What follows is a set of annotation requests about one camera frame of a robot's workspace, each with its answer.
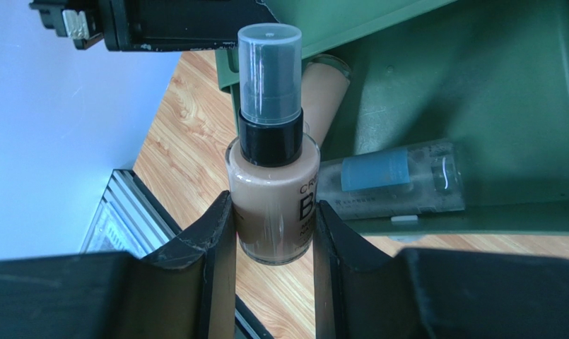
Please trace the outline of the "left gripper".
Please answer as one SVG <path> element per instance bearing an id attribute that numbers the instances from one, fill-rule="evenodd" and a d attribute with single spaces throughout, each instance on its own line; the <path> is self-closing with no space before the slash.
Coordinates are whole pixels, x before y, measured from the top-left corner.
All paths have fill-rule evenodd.
<path id="1" fill-rule="evenodd" d="M 239 29 L 275 23 L 264 1 L 34 0 L 44 28 L 86 50 L 103 39 L 111 52 L 235 49 Z"/>

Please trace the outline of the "clear plastic bottle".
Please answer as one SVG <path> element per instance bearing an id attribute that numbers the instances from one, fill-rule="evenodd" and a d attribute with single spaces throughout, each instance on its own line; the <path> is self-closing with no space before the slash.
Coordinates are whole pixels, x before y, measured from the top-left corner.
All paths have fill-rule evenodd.
<path id="1" fill-rule="evenodd" d="M 454 144 L 447 139 L 322 162 L 317 198 L 343 220 L 465 209 Z"/>

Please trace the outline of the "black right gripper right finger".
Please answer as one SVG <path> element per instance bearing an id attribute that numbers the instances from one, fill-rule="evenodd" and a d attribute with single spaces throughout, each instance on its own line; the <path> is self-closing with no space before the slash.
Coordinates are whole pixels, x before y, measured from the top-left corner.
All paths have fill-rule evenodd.
<path id="1" fill-rule="evenodd" d="M 325 201 L 313 235 L 318 338 L 569 338 L 569 260 L 405 248 L 389 256 Z"/>

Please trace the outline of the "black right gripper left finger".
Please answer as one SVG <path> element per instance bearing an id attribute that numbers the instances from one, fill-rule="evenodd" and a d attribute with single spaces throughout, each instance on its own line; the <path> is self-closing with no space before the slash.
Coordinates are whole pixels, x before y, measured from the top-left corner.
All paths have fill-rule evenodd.
<path id="1" fill-rule="evenodd" d="M 235 262 L 228 191 L 143 258 L 0 261 L 0 338 L 233 338 Z"/>

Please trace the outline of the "grey cap foundation tube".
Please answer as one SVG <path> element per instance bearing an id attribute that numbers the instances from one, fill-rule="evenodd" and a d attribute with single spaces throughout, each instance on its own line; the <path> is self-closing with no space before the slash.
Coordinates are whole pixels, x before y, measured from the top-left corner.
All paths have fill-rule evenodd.
<path id="1" fill-rule="evenodd" d="M 321 147 L 351 83 L 352 71 L 343 60 L 318 54 L 302 74 L 304 132 Z"/>

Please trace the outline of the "green top drawer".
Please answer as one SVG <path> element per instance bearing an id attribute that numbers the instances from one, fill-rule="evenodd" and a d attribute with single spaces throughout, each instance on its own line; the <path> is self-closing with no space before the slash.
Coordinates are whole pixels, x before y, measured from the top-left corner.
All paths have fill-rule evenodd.
<path id="1" fill-rule="evenodd" d="M 351 86 L 324 160 L 448 138 L 467 208 L 428 233 L 569 234 L 569 1 L 263 1 Z"/>

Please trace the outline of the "black pump foundation bottle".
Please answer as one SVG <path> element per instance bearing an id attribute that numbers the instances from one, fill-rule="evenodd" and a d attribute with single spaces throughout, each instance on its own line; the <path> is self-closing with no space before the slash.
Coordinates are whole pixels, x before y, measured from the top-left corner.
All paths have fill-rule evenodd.
<path id="1" fill-rule="evenodd" d="M 242 250 L 279 266 L 300 258 L 315 228 L 320 151 L 303 131 L 302 33 L 260 23 L 238 34 L 238 135 L 225 152 Z"/>

